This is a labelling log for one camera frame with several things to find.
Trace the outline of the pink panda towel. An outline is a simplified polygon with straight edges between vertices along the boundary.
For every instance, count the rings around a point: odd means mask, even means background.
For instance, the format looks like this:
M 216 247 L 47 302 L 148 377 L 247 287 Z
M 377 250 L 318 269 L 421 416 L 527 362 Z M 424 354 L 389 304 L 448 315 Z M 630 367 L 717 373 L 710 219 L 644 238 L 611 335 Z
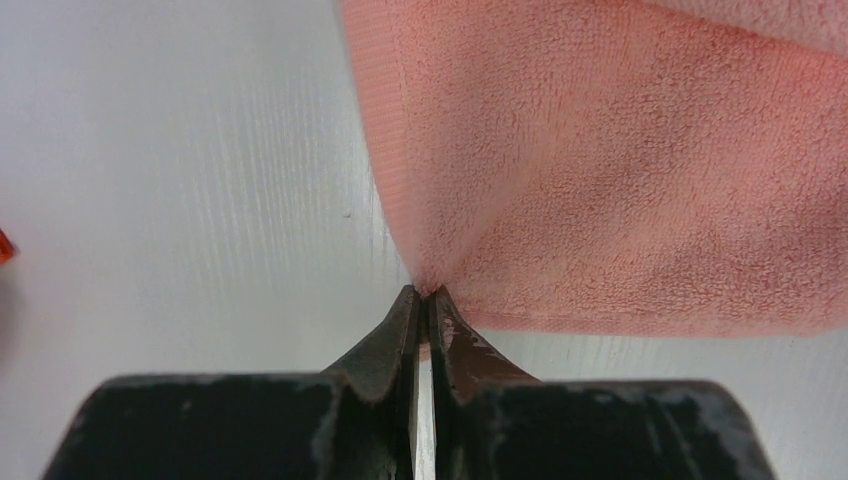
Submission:
M 479 327 L 847 323 L 843 1 L 344 1 L 422 293 Z

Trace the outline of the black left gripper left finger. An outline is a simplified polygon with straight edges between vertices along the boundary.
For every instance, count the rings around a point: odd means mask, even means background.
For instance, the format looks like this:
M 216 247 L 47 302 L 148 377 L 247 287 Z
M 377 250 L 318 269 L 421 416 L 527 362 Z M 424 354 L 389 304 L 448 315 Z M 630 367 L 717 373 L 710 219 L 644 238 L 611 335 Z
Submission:
M 410 479 L 418 316 L 384 320 L 318 373 L 129 375 L 99 385 L 47 479 Z

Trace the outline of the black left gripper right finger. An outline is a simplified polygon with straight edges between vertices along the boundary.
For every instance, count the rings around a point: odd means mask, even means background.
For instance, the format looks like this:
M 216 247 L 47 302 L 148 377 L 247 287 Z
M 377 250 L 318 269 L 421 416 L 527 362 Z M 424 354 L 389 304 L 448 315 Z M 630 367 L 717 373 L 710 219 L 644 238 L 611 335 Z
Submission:
M 428 299 L 440 479 L 771 479 L 748 415 L 702 380 L 544 382 Z

